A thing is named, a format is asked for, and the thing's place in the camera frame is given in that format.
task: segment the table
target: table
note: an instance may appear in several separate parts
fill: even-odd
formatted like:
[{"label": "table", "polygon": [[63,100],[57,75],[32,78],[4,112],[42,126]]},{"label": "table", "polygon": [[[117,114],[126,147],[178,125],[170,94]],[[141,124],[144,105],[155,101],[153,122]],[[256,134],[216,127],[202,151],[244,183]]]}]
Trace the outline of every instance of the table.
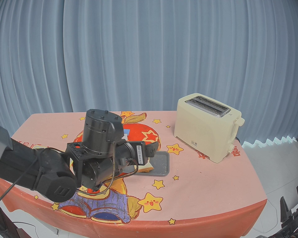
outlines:
[{"label": "table", "polygon": [[[105,195],[76,193],[60,204],[15,186],[3,199],[8,210],[21,209],[91,238],[236,238],[249,232],[267,197],[237,140],[233,153],[216,164],[173,136],[175,111],[115,113],[123,118],[128,140],[159,141],[160,150],[169,152],[168,175],[118,179]],[[33,114],[12,138],[29,147],[65,150],[66,143],[80,140],[85,114]],[[0,193],[9,185],[1,179]]]}]

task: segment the power cord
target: power cord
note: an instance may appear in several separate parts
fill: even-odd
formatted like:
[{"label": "power cord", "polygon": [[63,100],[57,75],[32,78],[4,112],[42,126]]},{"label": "power cord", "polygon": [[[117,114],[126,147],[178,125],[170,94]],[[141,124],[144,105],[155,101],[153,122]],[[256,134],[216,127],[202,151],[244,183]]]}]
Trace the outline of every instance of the power cord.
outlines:
[{"label": "power cord", "polygon": [[35,226],[35,225],[29,224],[29,223],[26,223],[26,222],[20,222],[20,221],[15,221],[15,222],[13,222],[13,223],[22,223],[22,224],[27,224],[27,225],[34,226],[34,227],[35,227],[35,234],[36,234],[37,238],[39,238],[39,237],[38,237],[38,234],[37,234],[37,232],[36,232],[36,226]]}]

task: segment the yellow star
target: yellow star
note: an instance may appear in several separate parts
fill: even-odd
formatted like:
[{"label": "yellow star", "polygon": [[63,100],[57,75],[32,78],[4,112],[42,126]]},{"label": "yellow star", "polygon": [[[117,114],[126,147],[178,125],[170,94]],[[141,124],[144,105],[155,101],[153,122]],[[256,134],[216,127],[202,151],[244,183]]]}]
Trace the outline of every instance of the yellow star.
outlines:
[{"label": "yellow star", "polygon": [[163,188],[164,185],[163,185],[163,180],[154,180],[154,184],[152,184],[153,187],[156,187],[157,189],[160,189],[160,188]]},{"label": "yellow star", "polygon": [[168,222],[170,223],[170,225],[175,225],[175,221],[174,219],[171,218],[171,220],[169,220]]},{"label": "yellow star", "polygon": [[154,119],[153,122],[156,124],[161,123],[160,119]]},{"label": "yellow star", "polygon": [[68,134],[63,134],[63,136],[61,136],[62,139],[67,138]]},{"label": "yellow star", "polygon": [[151,193],[146,193],[145,198],[138,201],[138,204],[144,207],[143,212],[147,213],[151,210],[160,211],[162,208],[160,207],[160,203],[163,198],[154,197]]},{"label": "yellow star", "polygon": [[121,117],[122,116],[126,116],[126,117],[129,117],[129,116],[131,116],[131,115],[133,115],[133,114],[135,114],[135,113],[133,113],[133,112],[131,112],[131,111],[124,111],[124,112],[121,112]]},{"label": "yellow star", "polygon": [[180,151],[183,151],[184,149],[182,149],[181,147],[179,147],[178,144],[174,144],[174,145],[167,145],[168,148],[168,153],[174,153],[176,155],[179,155]]},{"label": "yellow star", "polygon": [[53,211],[56,211],[56,210],[58,210],[58,204],[56,204],[56,203],[54,203],[52,206],[51,206],[51,208],[53,208]]},{"label": "yellow star", "polygon": [[[149,130],[148,132],[142,131],[141,133],[145,136],[145,138],[142,141],[149,141],[149,142],[153,143],[153,142],[156,142],[158,139],[158,135],[155,134],[152,130]],[[150,135],[150,134],[153,134],[155,136],[155,140],[148,140],[148,135]]]}]

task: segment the robotic arm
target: robotic arm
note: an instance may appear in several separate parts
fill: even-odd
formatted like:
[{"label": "robotic arm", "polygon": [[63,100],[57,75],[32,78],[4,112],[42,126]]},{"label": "robotic arm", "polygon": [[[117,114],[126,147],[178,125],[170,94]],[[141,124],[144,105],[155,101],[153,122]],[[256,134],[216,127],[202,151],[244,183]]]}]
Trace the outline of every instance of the robotic arm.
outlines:
[{"label": "robotic arm", "polygon": [[[133,175],[148,157],[154,157],[158,142],[127,142],[122,139],[121,121],[114,113],[88,110],[82,142],[68,143],[65,152],[31,149],[0,127],[0,178],[36,190],[53,202],[63,202],[82,185],[97,191],[103,183],[111,185],[115,179]],[[71,159],[74,174],[69,168]],[[136,165],[135,171],[121,175],[129,165]]]}]

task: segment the label sticker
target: label sticker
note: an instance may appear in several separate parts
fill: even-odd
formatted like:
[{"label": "label sticker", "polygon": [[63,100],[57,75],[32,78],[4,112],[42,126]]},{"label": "label sticker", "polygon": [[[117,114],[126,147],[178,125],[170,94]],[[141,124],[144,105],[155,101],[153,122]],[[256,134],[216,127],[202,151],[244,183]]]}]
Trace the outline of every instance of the label sticker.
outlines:
[{"label": "label sticker", "polygon": [[142,165],[144,162],[143,162],[142,146],[141,145],[136,146],[136,153],[138,155],[138,163]]}]

